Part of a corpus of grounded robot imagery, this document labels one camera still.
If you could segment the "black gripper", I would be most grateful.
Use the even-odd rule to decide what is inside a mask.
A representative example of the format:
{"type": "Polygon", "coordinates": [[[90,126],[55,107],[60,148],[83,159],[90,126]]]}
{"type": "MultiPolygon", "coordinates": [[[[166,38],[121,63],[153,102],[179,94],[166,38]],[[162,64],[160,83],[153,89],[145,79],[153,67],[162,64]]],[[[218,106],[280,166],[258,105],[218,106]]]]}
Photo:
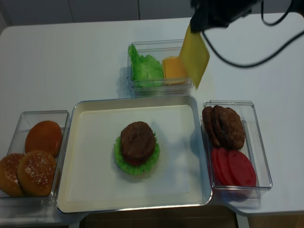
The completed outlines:
{"type": "Polygon", "coordinates": [[[190,20],[193,33],[212,28],[226,28],[240,17],[251,12],[251,0],[192,0],[195,9],[190,20]]]}

